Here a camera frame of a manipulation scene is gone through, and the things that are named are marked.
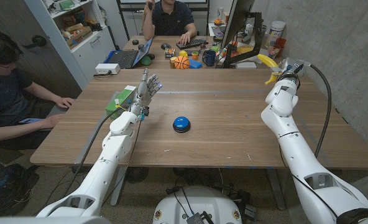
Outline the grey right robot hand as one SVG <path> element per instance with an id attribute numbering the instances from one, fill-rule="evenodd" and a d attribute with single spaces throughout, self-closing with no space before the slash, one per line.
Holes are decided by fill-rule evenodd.
<path id="1" fill-rule="evenodd" d="M 273 72 L 279 72 L 276 82 L 285 79 L 289 74 L 295 74 L 298 77 L 303 77 L 305 74 L 305 68 L 311 65 L 310 62 L 305 60 L 297 60 L 293 58 L 283 59 L 276 67 L 272 67 Z"/>

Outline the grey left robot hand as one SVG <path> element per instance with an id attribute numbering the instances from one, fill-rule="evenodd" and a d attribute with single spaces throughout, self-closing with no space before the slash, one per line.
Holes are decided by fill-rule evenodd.
<path id="1" fill-rule="evenodd" d="M 163 87 L 156 74 L 153 74 L 150 78 L 148 74 L 148 68 L 145 68 L 142 81 L 138 84 L 133 101 L 130 105 L 129 111 L 135 115 L 143 113 L 143 110 L 151 102 L 152 97 Z"/>

